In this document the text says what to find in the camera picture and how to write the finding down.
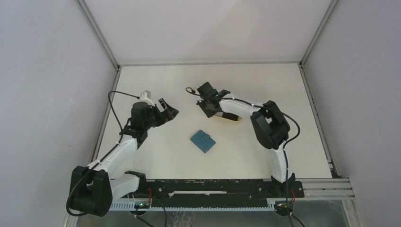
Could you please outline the blue card holder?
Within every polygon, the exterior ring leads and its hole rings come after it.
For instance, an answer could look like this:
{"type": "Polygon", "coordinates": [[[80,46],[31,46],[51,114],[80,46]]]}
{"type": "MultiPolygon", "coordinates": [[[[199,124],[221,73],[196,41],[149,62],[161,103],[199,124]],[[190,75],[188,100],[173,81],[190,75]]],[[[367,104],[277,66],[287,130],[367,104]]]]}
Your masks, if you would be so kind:
{"type": "Polygon", "coordinates": [[[212,137],[202,130],[199,130],[192,135],[190,141],[204,154],[208,153],[216,144],[212,137]]]}

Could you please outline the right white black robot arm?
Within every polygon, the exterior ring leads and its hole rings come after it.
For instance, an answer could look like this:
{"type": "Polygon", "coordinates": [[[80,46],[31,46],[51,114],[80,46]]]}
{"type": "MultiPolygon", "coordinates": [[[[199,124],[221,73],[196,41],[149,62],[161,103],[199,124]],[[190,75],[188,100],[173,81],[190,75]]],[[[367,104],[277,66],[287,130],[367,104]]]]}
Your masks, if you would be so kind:
{"type": "Polygon", "coordinates": [[[294,176],[288,168],[288,158],[284,150],[292,140],[289,138],[290,116],[281,112],[273,101],[264,104],[245,101],[228,90],[217,91],[209,82],[196,88],[187,87],[185,90],[198,97],[196,104],[208,118],[218,116],[232,121],[250,120],[257,141],[270,152],[275,194],[285,197],[292,191],[289,179],[294,179],[294,176]]]}

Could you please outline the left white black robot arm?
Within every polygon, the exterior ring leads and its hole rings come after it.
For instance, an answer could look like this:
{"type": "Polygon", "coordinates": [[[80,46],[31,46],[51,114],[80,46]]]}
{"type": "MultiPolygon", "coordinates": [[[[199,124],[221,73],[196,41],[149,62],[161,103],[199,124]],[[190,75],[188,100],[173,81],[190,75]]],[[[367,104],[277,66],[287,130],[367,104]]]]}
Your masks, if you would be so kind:
{"type": "Polygon", "coordinates": [[[129,193],[136,197],[144,196],[148,185],[137,175],[128,173],[116,179],[112,179],[111,175],[140,148],[151,128],[173,120],[178,114],[179,111],[162,98],[157,104],[149,98],[140,98],[134,103],[131,116],[111,150],[87,166],[73,169],[66,201],[67,212],[76,217],[86,214],[102,217],[109,211],[115,199],[129,193]]]}

